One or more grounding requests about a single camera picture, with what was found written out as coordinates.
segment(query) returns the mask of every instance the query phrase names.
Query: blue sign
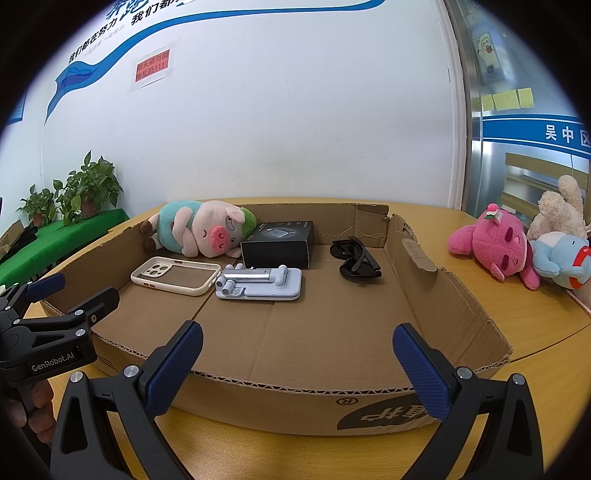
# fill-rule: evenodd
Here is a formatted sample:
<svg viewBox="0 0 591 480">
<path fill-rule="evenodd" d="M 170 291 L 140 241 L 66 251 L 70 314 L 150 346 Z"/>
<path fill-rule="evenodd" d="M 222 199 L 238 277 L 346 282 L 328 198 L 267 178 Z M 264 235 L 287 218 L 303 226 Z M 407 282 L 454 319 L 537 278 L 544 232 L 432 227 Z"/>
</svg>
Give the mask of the blue sign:
<svg viewBox="0 0 591 480">
<path fill-rule="evenodd" d="M 485 142 L 548 148 L 591 160 L 591 131 L 575 116 L 494 115 L 482 119 Z"/>
<path fill-rule="evenodd" d="M 27 98 L 26 93 L 18 101 L 16 107 L 8 117 L 8 125 L 20 122 L 22 120 L 22 114 L 25 111 L 25 98 Z"/>
</svg>

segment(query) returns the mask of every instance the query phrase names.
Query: blue gripper pad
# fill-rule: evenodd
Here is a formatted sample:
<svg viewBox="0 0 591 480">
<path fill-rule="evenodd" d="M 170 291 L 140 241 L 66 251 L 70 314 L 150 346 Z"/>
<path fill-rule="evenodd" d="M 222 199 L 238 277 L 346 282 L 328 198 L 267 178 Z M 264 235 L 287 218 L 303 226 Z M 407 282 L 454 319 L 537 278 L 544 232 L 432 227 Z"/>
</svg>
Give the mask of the blue gripper pad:
<svg viewBox="0 0 591 480">
<path fill-rule="evenodd" d="M 188 327 L 187 322 L 181 327 L 186 330 L 170 348 L 145 387 L 144 408 L 149 418 L 166 413 L 201 353 L 203 348 L 201 325 L 190 320 L 188 322 L 190 323 Z"/>
<path fill-rule="evenodd" d="M 394 329 L 392 347 L 428 414 L 445 421 L 451 410 L 449 387 L 404 325 Z"/>
<path fill-rule="evenodd" d="M 35 303 L 46 299 L 48 296 L 63 290 L 66 286 L 66 277 L 63 273 L 56 273 L 51 277 L 42 278 L 29 285 L 25 295 L 27 301 Z"/>
</svg>

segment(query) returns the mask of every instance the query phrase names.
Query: green table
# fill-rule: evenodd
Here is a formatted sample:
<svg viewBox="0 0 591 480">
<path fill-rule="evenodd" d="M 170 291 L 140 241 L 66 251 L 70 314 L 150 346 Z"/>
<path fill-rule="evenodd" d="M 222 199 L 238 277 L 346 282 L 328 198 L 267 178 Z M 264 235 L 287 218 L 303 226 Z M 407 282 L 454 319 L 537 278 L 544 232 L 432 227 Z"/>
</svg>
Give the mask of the green table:
<svg viewBox="0 0 591 480">
<path fill-rule="evenodd" d="M 37 240 L 0 264 L 0 285 L 28 281 L 52 263 L 68 257 L 128 219 L 122 209 L 116 209 L 69 226 L 58 220 L 40 228 Z"/>
</svg>

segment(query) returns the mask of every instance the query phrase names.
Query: phone case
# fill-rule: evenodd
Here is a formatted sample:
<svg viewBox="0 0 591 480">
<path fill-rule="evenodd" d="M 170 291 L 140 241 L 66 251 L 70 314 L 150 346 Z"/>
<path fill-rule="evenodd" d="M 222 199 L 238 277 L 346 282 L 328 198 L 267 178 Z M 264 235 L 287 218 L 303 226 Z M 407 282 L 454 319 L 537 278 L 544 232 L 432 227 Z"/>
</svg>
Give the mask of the phone case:
<svg viewBox="0 0 591 480">
<path fill-rule="evenodd" d="M 131 281 L 143 287 L 198 297 L 211 288 L 221 271 L 217 264 L 154 257 L 131 274 Z"/>
</svg>

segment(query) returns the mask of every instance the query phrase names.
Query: cardboard box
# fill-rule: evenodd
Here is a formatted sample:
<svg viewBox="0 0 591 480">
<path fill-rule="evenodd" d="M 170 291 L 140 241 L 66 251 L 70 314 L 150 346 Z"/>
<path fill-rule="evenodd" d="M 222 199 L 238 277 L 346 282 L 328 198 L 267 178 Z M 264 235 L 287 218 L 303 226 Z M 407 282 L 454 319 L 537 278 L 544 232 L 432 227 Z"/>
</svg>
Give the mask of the cardboard box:
<svg viewBox="0 0 591 480">
<path fill-rule="evenodd" d="M 8 227 L 8 230 L 6 230 L 6 232 L 0 237 L 0 258 L 8 253 L 10 247 L 16 243 L 18 237 L 20 237 L 24 231 L 25 228 L 20 220 L 17 220 Z"/>
<path fill-rule="evenodd" d="M 240 246 L 246 268 L 308 268 L 314 222 L 263 222 Z"/>
<path fill-rule="evenodd" d="M 213 291 L 187 297 L 131 283 L 130 273 L 149 257 L 139 217 L 135 226 L 109 233 L 54 270 L 68 283 L 48 299 L 46 312 L 66 312 L 100 289 L 116 287 L 119 309 L 93 328 L 96 366 L 111 375 L 141 364 L 186 319 L 195 319 L 204 347 L 174 405 L 281 433 L 375 434 L 433 422 L 392 352 L 392 333 L 402 322 L 412 323 L 451 363 L 481 377 L 508 362 L 511 347 L 482 306 L 455 275 L 427 258 L 403 218 L 388 217 L 387 206 L 244 206 L 261 222 L 314 222 L 316 246 L 298 300 L 224 301 Z M 371 250 L 381 278 L 359 284 L 339 274 L 341 262 L 329 245 L 349 235 Z"/>
</svg>

